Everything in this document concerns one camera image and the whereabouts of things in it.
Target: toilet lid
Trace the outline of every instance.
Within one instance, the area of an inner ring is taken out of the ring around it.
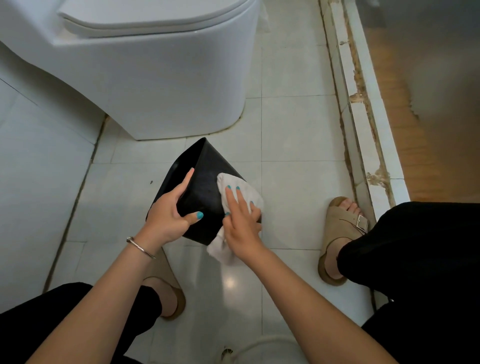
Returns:
[[[251,0],[66,0],[58,14],[80,28],[102,30],[155,27],[156,33],[211,26],[211,20],[237,15],[236,9]]]

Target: black pants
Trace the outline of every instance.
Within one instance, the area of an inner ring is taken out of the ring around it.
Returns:
[[[480,204],[400,204],[338,255],[340,272],[391,298],[363,326],[399,363],[477,357]]]
[[[343,275],[394,300],[363,329],[401,364],[477,357],[479,217],[480,204],[401,204],[340,251]],[[0,351],[9,363],[24,363],[90,289],[66,284],[1,314]],[[123,355],[161,312],[153,289],[141,287],[113,363],[135,362]]]
[[[64,284],[1,314],[2,356],[10,358],[8,363],[25,363],[91,288],[86,283]],[[133,339],[149,330],[161,313],[162,305],[153,288],[140,287],[115,350],[113,364],[138,363],[123,355]]]

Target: toilet seat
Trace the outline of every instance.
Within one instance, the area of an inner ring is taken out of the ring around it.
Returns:
[[[66,0],[57,11],[65,28],[85,37],[204,29],[245,11],[256,0]]]

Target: sandal buckle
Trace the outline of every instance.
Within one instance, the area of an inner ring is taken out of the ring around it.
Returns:
[[[359,215],[355,226],[366,234],[368,231],[368,219],[365,216]]]

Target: sandal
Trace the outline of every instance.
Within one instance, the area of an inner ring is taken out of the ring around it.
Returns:
[[[338,207],[346,199],[347,197],[343,196],[336,197],[328,205],[322,245],[323,255],[318,261],[318,274],[320,278],[332,286],[341,286],[347,281],[347,277],[333,279],[327,274],[325,270],[325,258],[327,256],[328,246],[339,238],[358,239],[368,231],[368,220],[366,217],[362,215],[355,216],[353,213]]]
[[[144,279],[150,277],[160,278],[162,281],[172,287],[175,296],[177,296],[177,309],[171,316],[161,317],[167,321],[175,320],[185,310],[187,300],[185,299],[185,295],[183,294],[183,291],[177,279],[175,278],[175,275],[173,274],[172,268],[170,268],[170,264],[168,263],[168,259],[163,251],[163,248],[160,249],[156,255],[156,259],[152,260]]]

